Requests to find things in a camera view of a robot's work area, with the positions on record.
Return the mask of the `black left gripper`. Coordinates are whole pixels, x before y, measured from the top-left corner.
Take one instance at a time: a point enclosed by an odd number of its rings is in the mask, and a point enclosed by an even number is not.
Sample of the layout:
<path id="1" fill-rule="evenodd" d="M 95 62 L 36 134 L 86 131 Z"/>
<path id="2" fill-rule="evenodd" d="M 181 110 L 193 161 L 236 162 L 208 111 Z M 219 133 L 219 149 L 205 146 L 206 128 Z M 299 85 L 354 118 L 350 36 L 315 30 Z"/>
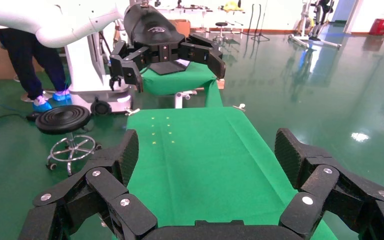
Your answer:
<path id="1" fill-rule="evenodd" d="M 194 33 L 185 38 L 153 6 L 130 5 L 124 13 L 123 25 L 133 47 L 120 40 L 110 53 L 112 91 L 125 83 L 136 86 L 141 93 L 144 91 L 142 69 L 151 63 L 178 59 L 206 65 L 217 79 L 225 78 L 226 63 L 219 45 Z"/>

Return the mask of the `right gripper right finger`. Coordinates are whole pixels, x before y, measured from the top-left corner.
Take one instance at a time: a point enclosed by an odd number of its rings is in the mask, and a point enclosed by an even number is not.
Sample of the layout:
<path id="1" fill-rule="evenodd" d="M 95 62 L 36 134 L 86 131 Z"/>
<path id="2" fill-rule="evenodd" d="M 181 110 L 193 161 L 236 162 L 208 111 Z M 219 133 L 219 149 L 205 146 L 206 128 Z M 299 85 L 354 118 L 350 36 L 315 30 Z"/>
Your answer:
<path id="1" fill-rule="evenodd" d="M 274 154 L 296 195 L 279 225 L 309 240 L 324 214 L 338 216 L 361 240 L 384 240 L 384 186 L 345 169 L 324 149 L 276 132 Z"/>

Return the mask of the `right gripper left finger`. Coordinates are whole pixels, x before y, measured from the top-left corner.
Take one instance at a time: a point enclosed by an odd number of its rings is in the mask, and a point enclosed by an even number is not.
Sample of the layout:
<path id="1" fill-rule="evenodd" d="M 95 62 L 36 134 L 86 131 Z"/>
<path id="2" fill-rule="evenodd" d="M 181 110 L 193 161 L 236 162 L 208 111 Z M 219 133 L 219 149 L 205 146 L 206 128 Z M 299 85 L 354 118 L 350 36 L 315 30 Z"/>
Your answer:
<path id="1" fill-rule="evenodd" d="M 156 216 L 127 188 L 139 159 L 139 137 L 99 150 L 74 175 L 38 194 L 19 234 L 21 240 L 68 240 L 91 216 L 100 215 L 120 240 L 142 240 Z"/>

